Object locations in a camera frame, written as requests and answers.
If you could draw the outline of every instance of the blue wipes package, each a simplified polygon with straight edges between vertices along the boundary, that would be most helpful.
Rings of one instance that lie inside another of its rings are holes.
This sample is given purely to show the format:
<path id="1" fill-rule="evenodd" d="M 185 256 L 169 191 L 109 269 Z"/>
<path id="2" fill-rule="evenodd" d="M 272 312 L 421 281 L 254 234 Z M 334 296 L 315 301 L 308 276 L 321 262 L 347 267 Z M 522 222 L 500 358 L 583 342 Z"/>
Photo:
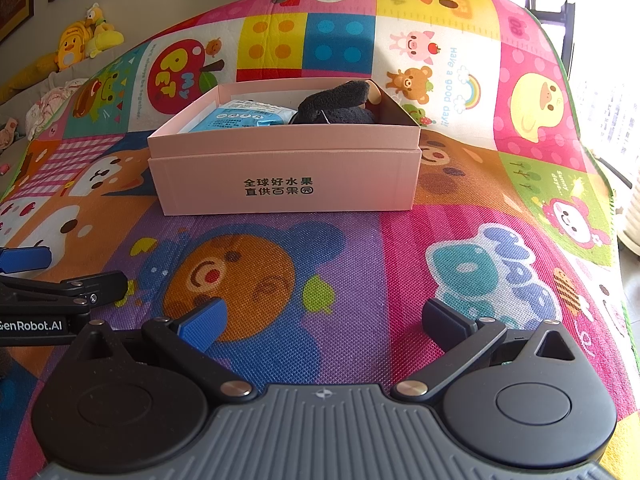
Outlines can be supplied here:
<path id="1" fill-rule="evenodd" d="M 234 99 L 213 110 L 190 131 L 204 132 L 244 126 L 287 124 L 295 113 L 295 110 L 282 106 Z"/>

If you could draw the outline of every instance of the play mat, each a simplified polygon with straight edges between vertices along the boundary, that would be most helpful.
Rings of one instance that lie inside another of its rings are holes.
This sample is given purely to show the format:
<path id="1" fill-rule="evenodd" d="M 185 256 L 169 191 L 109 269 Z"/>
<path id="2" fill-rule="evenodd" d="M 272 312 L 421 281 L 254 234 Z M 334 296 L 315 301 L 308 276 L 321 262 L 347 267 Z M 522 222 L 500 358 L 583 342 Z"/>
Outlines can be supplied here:
<path id="1" fill-rule="evenodd" d="M 372 77 L 424 126 L 414 208 L 163 216 L 152 131 L 219 82 L 300 76 Z M 508 0 L 242 0 L 145 41 L 69 99 L 0 205 L 0 246 L 49 246 L 50 268 L 23 274 L 40 280 L 122 270 L 127 297 L 92 315 L 116 328 L 221 296 L 228 327 L 207 354 L 261 388 L 388 388 L 441 353 L 420 328 L 431 297 L 513 328 L 561 319 L 618 410 L 602 463 L 637 478 L 611 193 L 578 137 L 557 54 Z M 30 410 L 64 350 L 11 350 L 0 478 L 42 468 Z"/>

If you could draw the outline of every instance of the rainbow illustration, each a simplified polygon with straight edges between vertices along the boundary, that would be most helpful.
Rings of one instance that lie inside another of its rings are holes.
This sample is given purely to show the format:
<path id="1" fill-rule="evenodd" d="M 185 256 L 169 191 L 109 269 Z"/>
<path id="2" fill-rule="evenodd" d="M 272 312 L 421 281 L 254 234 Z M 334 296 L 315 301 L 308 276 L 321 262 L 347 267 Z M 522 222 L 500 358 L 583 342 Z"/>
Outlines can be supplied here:
<path id="1" fill-rule="evenodd" d="M 480 102 L 480 83 L 478 79 L 469 74 L 469 81 L 466 82 L 471 88 L 471 96 L 465 101 L 465 108 L 471 110 Z"/>

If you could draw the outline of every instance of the yellow duck backpack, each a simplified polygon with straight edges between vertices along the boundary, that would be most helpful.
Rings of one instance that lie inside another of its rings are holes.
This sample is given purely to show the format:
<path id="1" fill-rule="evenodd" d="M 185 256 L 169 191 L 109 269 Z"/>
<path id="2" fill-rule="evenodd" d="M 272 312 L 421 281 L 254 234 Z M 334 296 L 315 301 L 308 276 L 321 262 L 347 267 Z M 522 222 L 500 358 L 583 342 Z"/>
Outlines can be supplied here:
<path id="1" fill-rule="evenodd" d="M 58 43 L 58 54 L 56 63 L 60 70 L 82 61 L 84 59 L 85 43 L 92 38 L 90 28 L 84 26 L 83 22 L 73 22 L 69 25 Z"/>

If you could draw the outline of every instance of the pink box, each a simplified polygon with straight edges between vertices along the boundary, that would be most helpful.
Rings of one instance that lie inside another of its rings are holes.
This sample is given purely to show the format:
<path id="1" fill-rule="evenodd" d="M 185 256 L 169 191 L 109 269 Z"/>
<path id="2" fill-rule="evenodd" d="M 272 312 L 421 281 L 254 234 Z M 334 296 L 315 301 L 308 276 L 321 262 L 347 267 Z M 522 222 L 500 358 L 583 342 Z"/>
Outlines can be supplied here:
<path id="1" fill-rule="evenodd" d="M 231 99 L 296 109 L 307 96 L 349 80 L 221 84 L 197 99 L 148 138 L 149 167 L 164 214 L 411 209 L 420 168 L 420 127 L 384 92 L 372 108 L 379 124 L 181 133 Z"/>

